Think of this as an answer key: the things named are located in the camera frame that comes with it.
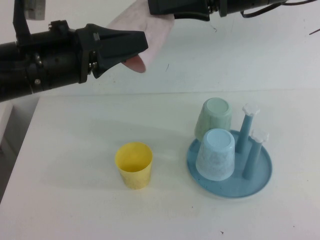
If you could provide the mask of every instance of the mint green cup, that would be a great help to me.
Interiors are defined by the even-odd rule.
[[[231,118],[232,108],[227,101],[219,97],[210,98],[203,104],[194,135],[202,142],[206,132],[211,129],[230,131]]]

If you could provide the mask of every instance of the white peg cap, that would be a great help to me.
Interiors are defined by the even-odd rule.
[[[262,144],[268,141],[269,133],[262,131],[261,129],[254,129],[252,130],[251,138],[257,143]]]
[[[243,106],[242,110],[244,111],[245,115],[253,117],[260,112],[260,109],[256,104],[247,103]]]

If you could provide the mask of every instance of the blue tray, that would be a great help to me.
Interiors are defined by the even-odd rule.
[[[231,130],[230,132],[237,142],[239,131]],[[235,167],[231,177],[223,181],[211,181],[197,171],[196,160],[201,142],[194,140],[187,152],[187,165],[192,177],[201,187],[221,197],[244,198],[256,194],[269,182],[272,175],[272,162],[267,150],[262,146],[253,178],[247,180],[242,177],[253,142],[254,140],[249,137],[245,151],[242,154],[235,153]]]

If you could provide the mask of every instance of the cable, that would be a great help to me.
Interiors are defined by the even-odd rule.
[[[312,33],[309,33],[309,35],[315,34],[317,32],[320,32],[320,29],[313,31]]]
[[[245,14],[244,11],[241,11],[241,15],[243,18],[245,19],[249,19],[249,18],[254,18],[256,16],[259,16],[261,14],[265,14],[273,9],[276,9],[277,7],[280,7],[282,4],[281,3],[275,3],[275,4],[272,4],[270,6],[267,6],[261,10],[258,10],[258,11],[255,11],[255,12],[252,12],[252,13],[247,13]]]
[[[306,0],[306,1],[299,1],[299,2],[285,2],[282,5],[283,6],[298,6],[298,5],[303,5],[303,4],[308,4],[315,2],[317,0]]]

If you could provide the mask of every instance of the cup rim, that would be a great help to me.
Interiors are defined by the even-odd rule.
[[[125,146],[127,146],[127,145],[129,145],[129,144],[142,144],[142,145],[146,146],[147,149],[148,149],[148,150],[150,151],[150,153],[151,153],[151,159],[150,159],[149,164],[148,164],[147,166],[145,166],[143,169],[139,170],[139,171],[126,171],[126,170],[123,170],[123,169],[117,164],[117,156],[118,156],[119,152],[121,151],[122,148],[124,148]],[[151,148],[150,148],[147,144],[145,144],[145,143],[143,143],[143,142],[141,142],[141,141],[131,141],[131,142],[127,142],[126,144],[122,145],[122,146],[116,151],[115,156],[114,156],[114,163],[115,163],[116,167],[117,167],[119,170],[121,170],[121,171],[123,171],[123,172],[125,172],[125,173],[128,173],[128,174],[136,174],[136,173],[139,173],[139,172],[145,170],[146,168],[148,168],[148,167],[152,164],[153,159],[154,159],[154,153],[152,152]]]
[[[231,141],[230,141],[230,143],[229,143],[227,146],[224,146],[224,147],[222,147],[222,148],[216,148],[216,147],[212,146],[212,145],[209,143],[209,141],[207,140],[208,134],[210,134],[211,132],[217,131],[217,130],[219,130],[219,131],[224,131],[224,132],[226,132],[226,133],[229,135]],[[235,144],[236,144],[236,141],[235,141],[234,136],[233,136],[229,131],[227,131],[227,130],[225,130],[225,129],[222,129],[222,128],[213,128],[213,129],[210,129],[209,131],[207,131],[207,132],[204,134],[202,141],[203,141],[203,144],[207,145],[211,150],[217,151],[217,152],[220,152],[220,153],[221,153],[221,152],[229,152],[229,151],[232,151],[232,148],[235,148]]]
[[[210,100],[212,100],[212,99],[219,99],[219,100],[224,101],[224,102],[227,104],[228,109],[227,109],[225,112],[223,112],[223,113],[215,113],[215,112],[212,112],[212,111],[208,108],[208,106],[207,106],[207,103],[208,103]],[[232,111],[231,105],[230,105],[226,100],[224,100],[224,99],[221,98],[221,97],[212,97],[212,98],[209,98],[208,100],[206,100],[206,101],[204,102],[203,106],[204,106],[205,111],[206,111],[210,116],[214,116],[214,117],[224,117],[224,116],[228,115],[228,114]]]

